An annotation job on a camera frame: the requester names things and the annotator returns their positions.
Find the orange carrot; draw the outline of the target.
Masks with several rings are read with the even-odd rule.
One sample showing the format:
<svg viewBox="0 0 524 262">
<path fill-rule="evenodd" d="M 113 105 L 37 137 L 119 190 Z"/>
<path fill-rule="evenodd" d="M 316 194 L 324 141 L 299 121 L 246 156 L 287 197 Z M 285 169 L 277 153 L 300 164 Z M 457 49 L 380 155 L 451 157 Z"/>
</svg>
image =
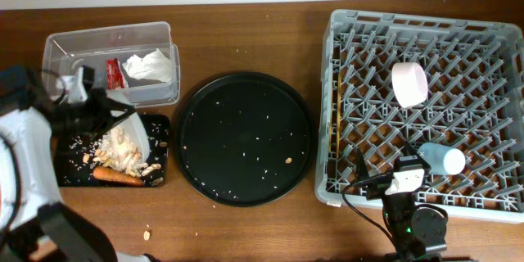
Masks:
<svg viewBox="0 0 524 262">
<path fill-rule="evenodd" d="M 93 170 L 93 177 L 103 183 L 118 184 L 127 187 L 144 187 L 144 183 L 139 178 L 135 178 L 107 167 L 95 168 Z"/>
</svg>

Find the grey plate with food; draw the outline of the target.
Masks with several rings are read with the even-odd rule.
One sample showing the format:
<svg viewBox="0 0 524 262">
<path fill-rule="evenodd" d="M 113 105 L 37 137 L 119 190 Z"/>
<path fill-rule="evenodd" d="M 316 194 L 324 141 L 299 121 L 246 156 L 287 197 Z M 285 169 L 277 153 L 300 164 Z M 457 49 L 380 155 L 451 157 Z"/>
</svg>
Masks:
<svg viewBox="0 0 524 262">
<path fill-rule="evenodd" d="M 138 113 L 134 109 L 133 104 L 121 92 L 120 89 L 109 90 L 107 96 L 112 100 L 131 106 L 131 109 L 134 111 L 134 113 L 125 119 L 122 123 L 119 123 L 118 126 L 124 130 L 127 137 L 138 148 L 138 151 L 142 154 L 142 159 L 146 160 L 150 155 L 150 144 L 144 125 L 138 116 Z"/>
</svg>

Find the wooden chopstick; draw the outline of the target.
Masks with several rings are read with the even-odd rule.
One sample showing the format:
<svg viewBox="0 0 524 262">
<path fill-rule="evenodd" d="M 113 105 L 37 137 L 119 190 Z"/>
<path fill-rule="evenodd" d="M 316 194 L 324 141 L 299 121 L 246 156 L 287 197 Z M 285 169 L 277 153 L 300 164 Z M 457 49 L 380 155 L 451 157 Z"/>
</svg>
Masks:
<svg viewBox="0 0 524 262">
<path fill-rule="evenodd" d="M 329 100 L 328 100 L 328 106 L 329 106 L 329 110 L 327 112 L 327 152 L 329 153 L 331 151 L 331 145 L 332 145 L 332 111 L 333 111 L 333 106 L 332 106 L 332 99 L 333 99 L 333 94 L 332 94 L 332 91 L 330 92 L 330 96 L 329 96 Z"/>
<path fill-rule="evenodd" d="M 341 72 L 337 75 L 337 112 L 336 112 L 336 159 L 340 154 L 340 127 L 341 127 Z"/>
</svg>

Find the pink bowl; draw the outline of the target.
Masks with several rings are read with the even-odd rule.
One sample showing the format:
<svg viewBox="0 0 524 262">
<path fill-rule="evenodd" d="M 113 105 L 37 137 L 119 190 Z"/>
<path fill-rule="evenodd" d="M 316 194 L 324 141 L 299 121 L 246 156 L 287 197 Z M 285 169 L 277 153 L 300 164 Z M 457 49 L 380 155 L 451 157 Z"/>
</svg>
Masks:
<svg viewBox="0 0 524 262">
<path fill-rule="evenodd" d="M 391 70 L 391 82 L 395 98 L 402 108 L 408 109 L 427 100 L 427 77 L 418 63 L 395 63 Z"/>
</svg>

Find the light blue cup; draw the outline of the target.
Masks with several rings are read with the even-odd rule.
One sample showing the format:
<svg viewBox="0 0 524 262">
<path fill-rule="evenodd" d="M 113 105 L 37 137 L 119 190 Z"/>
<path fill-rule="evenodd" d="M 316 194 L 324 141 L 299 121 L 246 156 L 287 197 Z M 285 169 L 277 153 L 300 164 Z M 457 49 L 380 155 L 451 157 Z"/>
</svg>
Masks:
<svg viewBox="0 0 524 262">
<path fill-rule="evenodd" d="M 423 143 L 418 154 L 430 165 L 429 174 L 456 175 L 466 165 L 465 155 L 459 149 L 433 142 Z"/>
</svg>

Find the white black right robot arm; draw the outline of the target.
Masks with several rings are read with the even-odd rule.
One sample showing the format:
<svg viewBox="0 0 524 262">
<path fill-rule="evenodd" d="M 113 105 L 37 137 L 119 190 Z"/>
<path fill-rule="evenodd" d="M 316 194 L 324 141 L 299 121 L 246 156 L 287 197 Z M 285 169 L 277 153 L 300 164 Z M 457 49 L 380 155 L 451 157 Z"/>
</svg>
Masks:
<svg viewBox="0 0 524 262">
<path fill-rule="evenodd" d="M 386 255 L 387 260 L 441 261 L 441 253 L 447 249 L 448 214 L 440 207 L 415 203 L 414 194 L 426 183 L 431 167 L 411 146 L 406 151 L 406 156 L 395 159 L 393 169 L 373 176 L 362 152 L 357 151 L 351 187 L 363 188 L 369 201 L 382 201 L 384 225 L 380 229 L 395 248 Z"/>
</svg>

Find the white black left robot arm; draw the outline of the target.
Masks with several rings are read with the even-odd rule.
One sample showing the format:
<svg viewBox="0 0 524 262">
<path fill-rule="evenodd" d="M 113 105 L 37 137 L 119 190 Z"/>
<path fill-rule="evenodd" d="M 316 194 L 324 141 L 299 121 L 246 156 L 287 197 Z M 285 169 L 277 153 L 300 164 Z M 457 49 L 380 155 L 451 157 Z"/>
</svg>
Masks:
<svg viewBox="0 0 524 262">
<path fill-rule="evenodd" d="M 45 261 L 153 261 L 118 252 L 97 226 L 68 207 L 52 163 L 52 138 L 98 140 L 124 124 L 143 157 L 149 142 L 124 97 L 94 85 L 95 70 L 81 66 L 53 99 L 41 73 L 24 66 L 1 72 L 1 259 L 29 261 L 44 242 L 56 249 Z"/>
</svg>

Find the white tissue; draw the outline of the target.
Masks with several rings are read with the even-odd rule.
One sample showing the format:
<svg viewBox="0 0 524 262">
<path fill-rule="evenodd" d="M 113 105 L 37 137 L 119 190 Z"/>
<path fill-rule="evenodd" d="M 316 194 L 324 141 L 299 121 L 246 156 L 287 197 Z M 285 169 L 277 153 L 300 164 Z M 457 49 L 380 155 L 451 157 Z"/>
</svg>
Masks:
<svg viewBox="0 0 524 262">
<path fill-rule="evenodd" d="M 171 80 L 171 60 L 160 49 L 145 57 L 131 56 L 124 64 L 126 74 L 133 79 L 149 79 L 167 83 Z"/>
</svg>

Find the red snack wrapper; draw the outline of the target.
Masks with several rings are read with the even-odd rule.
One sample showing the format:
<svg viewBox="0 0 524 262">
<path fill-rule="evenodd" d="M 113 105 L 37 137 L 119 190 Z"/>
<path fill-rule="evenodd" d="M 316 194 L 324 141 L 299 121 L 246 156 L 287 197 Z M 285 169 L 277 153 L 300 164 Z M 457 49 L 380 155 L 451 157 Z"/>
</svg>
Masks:
<svg viewBox="0 0 524 262">
<path fill-rule="evenodd" d="M 122 89 L 127 88 L 127 82 L 121 71 L 120 62 L 117 58 L 106 61 L 107 88 Z"/>
</svg>

